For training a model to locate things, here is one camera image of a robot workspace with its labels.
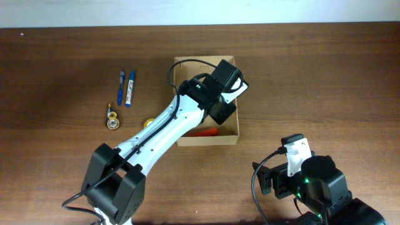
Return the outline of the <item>red stapler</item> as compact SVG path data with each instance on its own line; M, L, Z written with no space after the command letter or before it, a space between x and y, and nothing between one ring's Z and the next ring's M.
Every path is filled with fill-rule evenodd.
M208 136L218 136L218 135L219 135L219 130L218 130L218 128L215 127L215 128L187 134L187 137L208 137Z

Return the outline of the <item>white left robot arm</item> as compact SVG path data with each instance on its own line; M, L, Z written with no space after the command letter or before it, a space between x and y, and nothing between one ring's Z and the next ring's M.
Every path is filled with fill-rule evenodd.
M207 117L221 125L236 111L233 100L248 84L242 72L223 59L212 73L173 88L174 99L150 125L115 148L103 143L93 152L81 190L97 224L128 224L144 200L146 177L155 163Z

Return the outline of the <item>brown cardboard box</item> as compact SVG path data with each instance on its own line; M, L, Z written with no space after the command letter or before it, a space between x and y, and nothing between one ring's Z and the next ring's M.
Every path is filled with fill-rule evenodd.
M198 59L209 62L217 66L221 60L225 59L229 63L235 65L234 56L184 56L175 57L174 62L185 59ZM200 62L184 62L174 67L173 81L178 87L184 80L190 80L195 75L201 73L211 74L214 71L212 66ZM208 137L187 137L187 134L203 131L211 128L218 128L218 136ZM215 146L215 145L235 145L239 139L239 122L238 112L232 113L227 120L218 125L210 116L203 123L188 131L183 137L180 137L176 143L178 146Z

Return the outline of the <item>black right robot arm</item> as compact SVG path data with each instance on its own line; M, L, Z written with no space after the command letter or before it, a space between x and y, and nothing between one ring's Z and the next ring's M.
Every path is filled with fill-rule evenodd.
M358 198L353 198L345 175L330 156L312 156L301 164L301 170L287 175L288 164L272 169L253 162L261 192L274 191L277 199L294 196L309 211L296 224L387 225L383 216Z

